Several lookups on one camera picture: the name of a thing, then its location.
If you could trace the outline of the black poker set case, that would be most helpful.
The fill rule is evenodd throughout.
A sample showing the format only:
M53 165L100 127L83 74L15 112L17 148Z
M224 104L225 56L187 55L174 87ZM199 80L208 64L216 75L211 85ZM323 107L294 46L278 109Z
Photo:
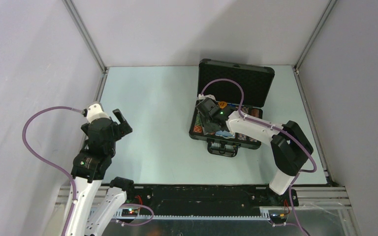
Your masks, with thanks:
M239 106L241 92L244 100L241 110L250 115L251 108L261 110L265 105L275 71L267 66L231 63L212 59L202 59L199 63L197 94L213 95L218 102L224 101ZM194 140L205 141L210 154L235 157L239 148L259 149L261 142L246 135L235 133L234 139L218 137L215 133L193 133L195 118L200 114L194 111L189 136Z

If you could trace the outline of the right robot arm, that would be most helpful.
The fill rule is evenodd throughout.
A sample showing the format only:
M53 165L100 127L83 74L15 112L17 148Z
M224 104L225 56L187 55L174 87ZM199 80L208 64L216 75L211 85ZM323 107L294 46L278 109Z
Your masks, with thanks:
M291 120L286 124L271 123L243 113L233 106L221 108L213 96L202 95L195 108L207 133L238 133L272 149L278 169L269 183L266 198L274 206L284 202L286 190L303 165L311 160L314 151L300 126Z

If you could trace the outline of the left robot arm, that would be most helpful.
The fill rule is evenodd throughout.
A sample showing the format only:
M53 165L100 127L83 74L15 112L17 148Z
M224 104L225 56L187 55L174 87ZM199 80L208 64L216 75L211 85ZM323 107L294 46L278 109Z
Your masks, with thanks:
M131 179L116 177L111 180L105 198L97 210L91 208L104 175L116 154L116 142L132 132L131 126L119 109L113 110L113 121L99 104L85 111L87 123L81 126L88 137L73 160L71 186L63 236L98 236L112 220L119 207L135 201L136 192Z

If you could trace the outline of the orange round button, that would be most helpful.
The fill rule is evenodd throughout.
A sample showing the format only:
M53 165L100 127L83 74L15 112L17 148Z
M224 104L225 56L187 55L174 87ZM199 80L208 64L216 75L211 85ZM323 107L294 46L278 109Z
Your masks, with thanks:
M218 107L223 110L225 107L228 106L228 103L224 102L224 101L220 101L218 102Z

